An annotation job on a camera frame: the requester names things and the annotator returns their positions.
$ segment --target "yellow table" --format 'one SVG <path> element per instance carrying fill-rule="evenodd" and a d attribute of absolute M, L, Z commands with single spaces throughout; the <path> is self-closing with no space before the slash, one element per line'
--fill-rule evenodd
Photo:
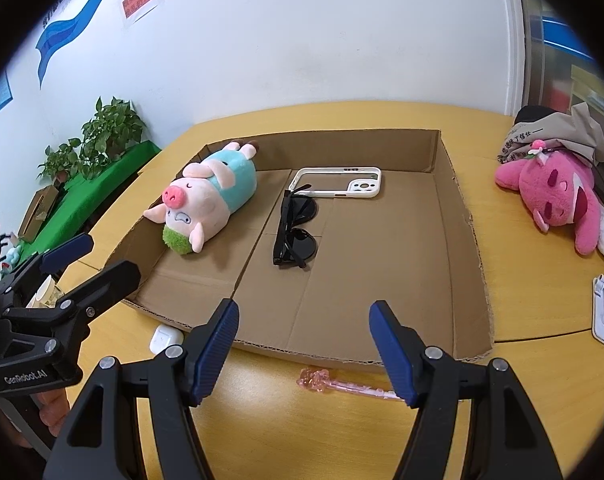
<path fill-rule="evenodd" d="M 604 346 L 590 334 L 591 280 L 604 273 L 604 259 L 578 256 L 568 228 L 540 234 L 518 195 L 493 184 L 495 156 L 511 124 L 512 118 L 488 112 L 399 102 L 300 105 L 199 124 L 141 170 L 93 229 L 93 253 L 69 267 L 61 288 L 70 290 L 102 268 L 141 211 L 204 143 L 287 130 L 438 129 L 472 213 L 494 315 L 492 356 L 511 362 L 568 472 L 604 420 Z M 115 306 L 92 323 L 80 366 L 88 374 L 106 354 L 122 362 L 150 357 L 156 325 Z M 295 384 L 300 369 L 231 352 L 213 395 L 194 410 L 216 477 L 392 478 L 415 413 L 401 402 L 305 392 Z M 338 376 L 388 386 L 381 374 Z M 149 478 L 159 479 L 148 409 L 141 404 Z M 447 478 L 459 475 L 468 416 L 464 402 Z"/>

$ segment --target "white phone case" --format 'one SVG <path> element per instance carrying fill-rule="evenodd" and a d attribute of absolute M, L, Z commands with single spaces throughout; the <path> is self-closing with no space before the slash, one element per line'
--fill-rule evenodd
<path fill-rule="evenodd" d="M 299 187 L 300 181 L 313 175 L 352 175 L 345 189 L 305 189 L 298 194 L 315 198 L 373 198 L 382 186 L 382 171 L 379 168 L 302 168 L 291 182 L 288 189 Z"/>

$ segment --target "green table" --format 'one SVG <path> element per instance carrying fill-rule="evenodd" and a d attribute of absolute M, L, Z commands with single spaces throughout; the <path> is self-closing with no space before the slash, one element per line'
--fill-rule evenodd
<path fill-rule="evenodd" d="M 119 161 L 92 180 L 86 180 L 80 174 L 71 178 L 64 186 L 66 194 L 33 243 L 23 242 L 18 264 L 35 252 L 43 253 L 73 238 L 98 206 L 160 151 L 150 140 L 145 140 L 131 147 Z"/>

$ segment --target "green plant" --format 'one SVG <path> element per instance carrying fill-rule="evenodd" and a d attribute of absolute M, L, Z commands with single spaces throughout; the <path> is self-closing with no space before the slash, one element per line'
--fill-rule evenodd
<path fill-rule="evenodd" d="M 70 177 L 75 176 L 78 171 L 78 156 L 74 152 L 74 148 L 78 148 L 81 142 L 77 137 L 68 139 L 68 143 L 63 142 L 55 151 L 47 146 L 47 149 L 44 150 L 47 160 L 44 161 L 44 164 L 38 166 L 38 168 L 42 168 L 38 176 L 48 176 L 51 180 L 54 180 L 59 173 L 64 172 Z"/>
<path fill-rule="evenodd" d="M 141 142 L 146 126 L 130 101 L 114 97 L 111 104 L 103 105 L 100 97 L 95 110 L 93 119 L 82 126 L 79 171 L 85 178 L 97 176 L 111 162 L 120 160 L 129 144 Z"/>

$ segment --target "cardboard box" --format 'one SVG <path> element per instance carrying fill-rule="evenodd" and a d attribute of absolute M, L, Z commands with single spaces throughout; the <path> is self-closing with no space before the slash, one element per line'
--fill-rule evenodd
<path fill-rule="evenodd" d="M 438 131 L 285 132 L 256 140 L 258 189 L 200 254 L 170 251 L 163 225 L 146 218 L 125 235 L 107 265 L 127 259 L 140 266 L 143 285 L 129 304 L 188 329 L 204 323 L 221 299 L 234 298 L 237 346 L 307 364 L 370 368 L 381 362 L 368 309 L 386 300 L 427 344 L 470 360 L 490 351 L 491 312 L 472 221 Z M 207 145 L 193 160 L 225 144 Z M 276 267 L 283 191 L 304 166 L 376 166 L 381 191 L 372 199 L 317 199 L 316 218 L 301 226 L 317 240 L 317 255 L 304 270 Z"/>
<path fill-rule="evenodd" d="M 48 214 L 53 207 L 58 196 L 58 190 L 54 186 L 43 187 L 38 189 L 26 210 L 26 215 L 20 225 L 18 238 L 21 238 L 29 244 L 35 240 L 35 237 L 40 232 L 42 224 L 47 219 Z"/>

